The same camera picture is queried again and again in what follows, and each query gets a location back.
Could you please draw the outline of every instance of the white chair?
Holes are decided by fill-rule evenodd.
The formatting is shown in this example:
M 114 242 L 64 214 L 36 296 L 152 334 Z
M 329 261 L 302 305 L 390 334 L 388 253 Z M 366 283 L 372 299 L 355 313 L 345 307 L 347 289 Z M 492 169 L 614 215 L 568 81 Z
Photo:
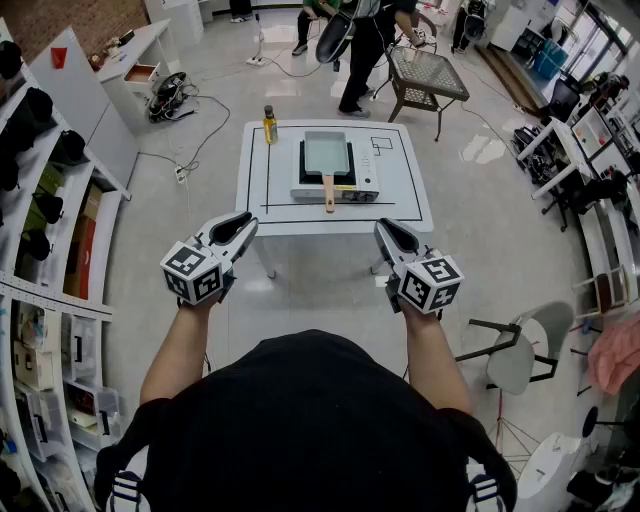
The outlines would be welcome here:
M 521 395 L 529 382 L 553 378 L 564 339 L 574 318 L 573 309 L 569 304 L 554 301 L 523 313 L 507 325 L 471 319 L 470 325 L 495 329 L 500 335 L 493 347 L 456 357 L 456 361 L 488 355 L 486 371 L 491 384 L 487 385 L 487 389 L 497 387 L 512 395 Z M 522 334 L 522 327 L 529 320 L 537 321 L 547 335 L 547 357 L 536 355 L 531 342 Z M 550 371 L 533 376 L 534 361 L 548 364 L 551 367 Z

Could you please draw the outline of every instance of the oil bottle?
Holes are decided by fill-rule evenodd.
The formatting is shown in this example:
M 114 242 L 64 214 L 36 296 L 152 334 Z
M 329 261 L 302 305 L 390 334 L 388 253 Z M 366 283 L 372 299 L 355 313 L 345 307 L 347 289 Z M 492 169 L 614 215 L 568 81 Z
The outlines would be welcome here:
M 271 105 L 265 105 L 264 107 L 264 137 L 267 139 L 267 144 L 275 144 L 278 142 L 278 123 L 273 115 L 273 107 Z

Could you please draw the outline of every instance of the marker cube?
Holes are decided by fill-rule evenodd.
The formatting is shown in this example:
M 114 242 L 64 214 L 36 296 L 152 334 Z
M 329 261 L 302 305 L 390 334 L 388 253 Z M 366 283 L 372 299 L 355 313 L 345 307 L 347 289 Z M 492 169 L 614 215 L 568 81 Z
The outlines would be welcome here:
M 189 304 L 202 302 L 223 286 L 220 261 L 184 242 L 176 242 L 160 266 L 169 290 Z
M 451 256 L 427 258 L 401 265 L 398 294 L 422 313 L 453 302 L 464 276 Z

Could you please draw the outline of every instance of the blue bin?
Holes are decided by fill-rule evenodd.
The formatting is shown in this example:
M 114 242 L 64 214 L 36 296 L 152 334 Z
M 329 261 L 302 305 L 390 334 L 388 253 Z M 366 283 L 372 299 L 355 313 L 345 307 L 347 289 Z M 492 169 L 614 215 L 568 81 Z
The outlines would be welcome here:
M 551 80 L 558 74 L 568 57 L 569 54 L 565 52 L 558 43 L 547 39 L 544 42 L 542 51 L 536 57 L 533 69 L 535 69 L 540 76 Z

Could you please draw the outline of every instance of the sneaker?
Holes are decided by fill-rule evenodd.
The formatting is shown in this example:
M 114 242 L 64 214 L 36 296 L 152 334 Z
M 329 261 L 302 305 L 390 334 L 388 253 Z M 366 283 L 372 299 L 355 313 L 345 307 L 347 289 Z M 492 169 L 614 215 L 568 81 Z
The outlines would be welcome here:
M 358 110 L 354 110 L 353 112 L 343 112 L 342 110 L 338 109 L 338 115 L 344 117 L 358 117 L 360 119 L 366 119 L 371 115 L 371 112 L 363 108 L 359 108 Z
M 371 98 L 371 96 L 373 96 L 375 93 L 376 93 L 376 90 L 369 87 L 367 89 L 367 92 L 365 92 L 362 96 L 360 96 L 360 99 L 366 100 L 367 98 Z
M 307 43 L 298 43 L 298 46 L 296 46 L 293 49 L 293 51 L 291 52 L 291 55 L 293 55 L 294 57 L 297 57 L 298 55 L 302 55 L 306 51 L 307 51 Z

